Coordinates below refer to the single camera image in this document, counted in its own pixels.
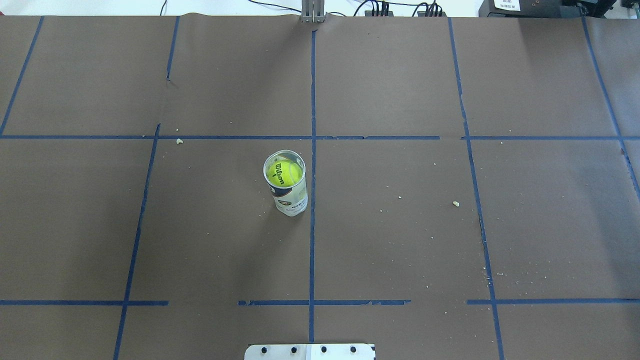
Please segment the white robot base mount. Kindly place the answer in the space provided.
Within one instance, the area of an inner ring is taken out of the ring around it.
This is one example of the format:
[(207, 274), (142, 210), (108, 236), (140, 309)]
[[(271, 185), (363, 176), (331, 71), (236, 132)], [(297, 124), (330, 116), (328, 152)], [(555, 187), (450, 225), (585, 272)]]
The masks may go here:
[(244, 353), (245, 360), (375, 360), (374, 344), (298, 343), (252, 344)]

